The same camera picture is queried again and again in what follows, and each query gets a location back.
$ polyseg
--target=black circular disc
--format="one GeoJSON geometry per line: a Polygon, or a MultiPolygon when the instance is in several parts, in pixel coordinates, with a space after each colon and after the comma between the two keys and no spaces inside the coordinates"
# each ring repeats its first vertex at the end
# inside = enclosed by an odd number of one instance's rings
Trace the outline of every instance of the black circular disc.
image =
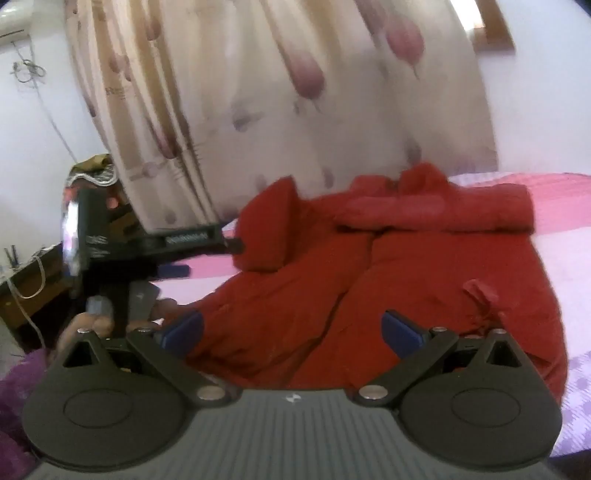
{"type": "Polygon", "coordinates": [[[66,369],[43,382],[27,401],[22,424],[48,461],[104,471],[164,449],[178,436],[184,417],[182,399],[168,384],[91,366],[66,369]]]}
{"type": "Polygon", "coordinates": [[[551,452],[560,409],[513,373],[499,367],[432,377],[405,395],[400,421],[416,444],[450,463],[493,471],[530,465],[551,452]]]}

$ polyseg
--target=air conditioner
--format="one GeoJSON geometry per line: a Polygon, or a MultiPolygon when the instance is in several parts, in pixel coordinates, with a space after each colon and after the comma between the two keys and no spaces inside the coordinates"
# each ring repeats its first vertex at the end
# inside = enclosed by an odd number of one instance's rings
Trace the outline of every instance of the air conditioner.
{"type": "Polygon", "coordinates": [[[9,0],[0,8],[0,46],[29,34],[34,0],[9,0]]]}

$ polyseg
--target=red jacket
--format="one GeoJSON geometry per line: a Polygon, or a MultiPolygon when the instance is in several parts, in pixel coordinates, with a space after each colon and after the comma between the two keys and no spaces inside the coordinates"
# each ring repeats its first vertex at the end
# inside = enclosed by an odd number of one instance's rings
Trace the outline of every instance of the red jacket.
{"type": "Polygon", "coordinates": [[[279,180],[238,220],[242,272],[188,306],[206,323],[187,361],[244,387],[359,388],[398,362],[381,337],[395,309],[461,335],[502,326],[560,400],[560,309],[533,224],[525,187],[457,187],[429,164],[314,200],[279,180]]]}

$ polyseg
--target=purple fabric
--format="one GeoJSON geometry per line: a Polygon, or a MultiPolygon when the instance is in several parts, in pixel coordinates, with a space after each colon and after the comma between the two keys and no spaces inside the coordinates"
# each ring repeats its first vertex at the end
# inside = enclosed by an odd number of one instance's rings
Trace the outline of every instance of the purple fabric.
{"type": "Polygon", "coordinates": [[[569,361],[562,400],[562,430],[552,456],[591,449],[591,352],[569,361]]]}
{"type": "Polygon", "coordinates": [[[47,368],[45,350],[29,353],[0,380],[0,478],[20,480],[35,467],[21,425],[22,408],[47,368]]]}

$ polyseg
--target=curtain fold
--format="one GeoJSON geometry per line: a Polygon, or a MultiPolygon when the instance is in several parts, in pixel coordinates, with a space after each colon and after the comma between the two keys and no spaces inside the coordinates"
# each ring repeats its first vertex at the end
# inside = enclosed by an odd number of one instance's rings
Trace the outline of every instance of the curtain fold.
{"type": "Polygon", "coordinates": [[[286,175],[313,196],[421,158],[496,170],[478,63],[446,2],[66,0],[66,18],[89,112],[148,231],[232,219],[286,175]],[[418,63],[388,48],[390,18],[422,32],[418,63]]]}

